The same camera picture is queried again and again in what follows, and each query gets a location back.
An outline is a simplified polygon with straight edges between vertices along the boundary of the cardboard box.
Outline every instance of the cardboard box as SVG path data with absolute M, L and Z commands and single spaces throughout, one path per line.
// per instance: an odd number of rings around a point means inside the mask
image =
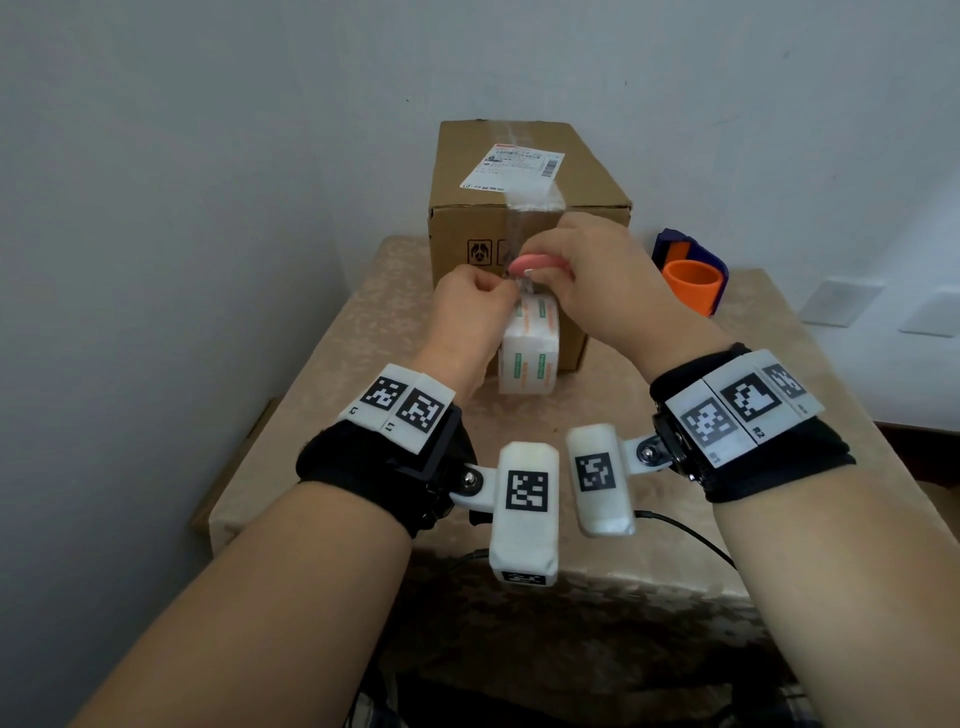
M 511 247 L 555 227 L 566 210 L 628 225 L 632 207 L 569 124 L 444 121 L 430 190 L 433 283 L 461 263 L 501 275 Z M 558 371 L 580 369 L 586 347 L 587 336 L 561 311 Z

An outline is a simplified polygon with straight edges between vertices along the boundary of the beige tablecloth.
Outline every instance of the beige tablecloth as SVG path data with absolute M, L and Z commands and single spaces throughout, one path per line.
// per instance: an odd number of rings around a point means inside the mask
M 296 482 L 302 445 L 390 361 L 402 362 L 424 335 L 431 294 L 429 253 L 421 239 L 388 238 L 372 272 L 314 350 L 253 445 L 210 517 L 214 553 Z M 827 359 L 760 270 L 732 273 L 716 320 L 738 340 L 770 349 L 828 409 L 824 419 L 850 443 L 857 461 L 905 507 L 943 526 L 929 500 L 836 377 Z M 583 370 L 561 376 L 553 395 L 500 397 L 489 380 L 465 411 L 481 465 L 494 466 L 514 440 L 564 452 L 578 425 L 614 423 L 623 438 L 651 431 L 653 403 L 636 370 L 599 342 Z M 641 521 L 631 538 L 588 539 L 576 522 L 561 458 L 560 577 L 533 590 L 496 582 L 482 562 L 431 587 L 384 657 L 395 669 L 481 690 L 568 719 L 589 704 L 584 722 L 627 720 L 632 695 L 725 680 L 733 647 L 769 644 L 736 571 L 662 522 Z M 634 505 L 663 513 L 722 546 L 699 485 L 670 471 L 632 479 Z M 437 572 L 438 559 L 489 544 L 488 525 L 454 513 L 416 540 L 408 581 Z M 603 695 L 616 694 L 612 702 Z

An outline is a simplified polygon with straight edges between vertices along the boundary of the hand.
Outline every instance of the hand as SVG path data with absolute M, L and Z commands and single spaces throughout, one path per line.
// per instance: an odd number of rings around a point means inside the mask
M 512 280 L 460 265 L 437 283 L 426 343 L 410 368 L 432 376 L 464 402 L 483 383 L 514 311 Z
M 615 222 L 568 212 L 555 229 L 527 240 L 521 253 L 569 261 L 570 271 L 540 268 L 529 277 L 550 286 L 580 328 L 631 359 L 648 382 L 733 343 L 673 295 L 650 256 Z

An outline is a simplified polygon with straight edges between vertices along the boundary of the wall outlet plate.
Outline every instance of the wall outlet plate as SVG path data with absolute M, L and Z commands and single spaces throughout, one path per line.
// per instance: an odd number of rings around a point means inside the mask
M 886 287 L 882 280 L 825 279 L 807 299 L 798 316 L 805 324 L 848 327 Z
M 942 287 L 900 324 L 903 333 L 956 336 L 960 333 L 960 288 Z

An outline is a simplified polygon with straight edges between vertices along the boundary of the right hand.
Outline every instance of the right hand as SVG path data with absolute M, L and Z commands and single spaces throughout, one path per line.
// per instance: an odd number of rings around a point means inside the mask
M 732 344 L 713 322 L 673 295 L 622 225 L 568 212 L 555 229 L 532 236 L 520 252 L 569 261 L 569 271 L 539 268 L 530 272 L 530 280 L 550 286 L 580 328 L 631 359 L 647 381 Z

